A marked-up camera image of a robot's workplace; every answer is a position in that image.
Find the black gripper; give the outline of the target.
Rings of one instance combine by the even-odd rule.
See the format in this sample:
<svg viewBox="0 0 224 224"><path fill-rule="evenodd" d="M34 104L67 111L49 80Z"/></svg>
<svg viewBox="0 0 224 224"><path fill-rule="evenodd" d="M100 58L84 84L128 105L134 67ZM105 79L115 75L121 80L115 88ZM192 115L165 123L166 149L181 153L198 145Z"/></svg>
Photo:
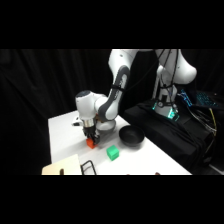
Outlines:
<svg viewBox="0 0 224 224"><path fill-rule="evenodd" d="M92 127L84 127L83 128L83 132L84 132L84 135L87 137L86 138L86 142L92 142L92 139L94 137L94 145L97 145L99 144L100 142L100 136L96 130L96 127L95 126L92 126Z"/></svg>

